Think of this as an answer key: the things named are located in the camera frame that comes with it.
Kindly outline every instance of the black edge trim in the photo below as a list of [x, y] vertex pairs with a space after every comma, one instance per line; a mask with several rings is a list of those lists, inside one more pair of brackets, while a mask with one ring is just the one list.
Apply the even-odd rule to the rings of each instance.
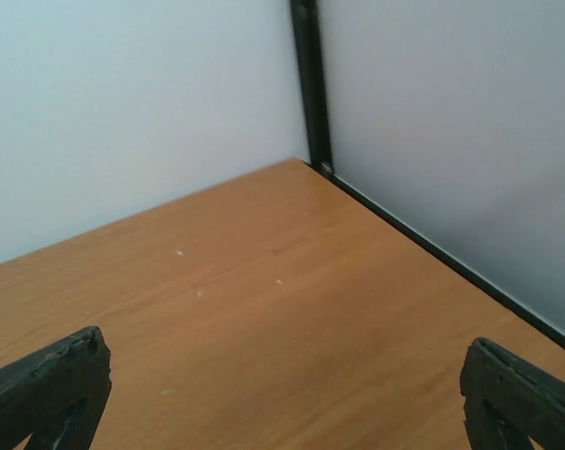
[[559, 333], [558, 330], [556, 330], [551, 325], [543, 321], [540, 317], [534, 315], [533, 313], [522, 307], [509, 295], [497, 289], [488, 281], [480, 277], [478, 274], [469, 270], [466, 266], [464, 266], [462, 263], [457, 261], [455, 258], [453, 258], [451, 255], [449, 255], [441, 248], [435, 246], [432, 242], [427, 240], [421, 234], [415, 232], [414, 230], [406, 226], [403, 222], [401, 222], [396, 217], [391, 215], [388, 211], [384, 210], [379, 205], [369, 200], [367, 197], [365, 197], [365, 195], [363, 195], [358, 190], [354, 189], [353, 187], [351, 187], [350, 185], [348, 185], [347, 183], [345, 183], [336, 176], [334, 176], [331, 179], [331, 181], [337, 187], [339, 187], [347, 194], [349, 194], [354, 200], [365, 206], [367, 209], [372, 211], [378, 217], [382, 218], [384, 221], [388, 222], [398, 231], [403, 233], [406, 237], [408, 237], [413, 242], [415, 242], [418, 246], [423, 248], [425, 251], [430, 253], [432, 256], [434, 256], [436, 259], [438, 259], [445, 265], [449, 266], [461, 277], [466, 279], [468, 282], [476, 286], [484, 293], [488, 294], [490, 297], [495, 299], [501, 305], [503, 305], [511, 312], [513, 312], [520, 319], [532, 325], [534, 328], [536, 328], [538, 331], [543, 333], [545, 336], [550, 338], [553, 342], [555, 342], [558, 346], [560, 346], [565, 350], [565, 336]]
[[311, 167], [334, 174], [317, 0], [290, 0]]

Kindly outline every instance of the black vertical post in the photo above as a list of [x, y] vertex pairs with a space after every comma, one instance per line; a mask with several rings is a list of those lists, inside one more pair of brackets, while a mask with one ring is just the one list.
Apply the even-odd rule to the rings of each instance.
[[311, 167], [334, 175], [317, 0], [290, 0]]

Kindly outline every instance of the orange wood grain surface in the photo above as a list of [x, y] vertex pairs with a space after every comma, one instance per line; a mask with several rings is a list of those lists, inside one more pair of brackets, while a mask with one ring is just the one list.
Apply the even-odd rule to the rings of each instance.
[[565, 380], [556, 344], [297, 160], [0, 264], [0, 367], [88, 324], [112, 350], [94, 449], [465, 449], [477, 336]]

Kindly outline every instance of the white wall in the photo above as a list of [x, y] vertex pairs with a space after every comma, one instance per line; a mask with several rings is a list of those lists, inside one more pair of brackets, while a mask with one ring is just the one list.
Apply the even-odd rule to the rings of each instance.
[[0, 2], [0, 262], [306, 158], [287, 2]]
[[565, 332], [565, 1], [320, 2], [338, 174]]

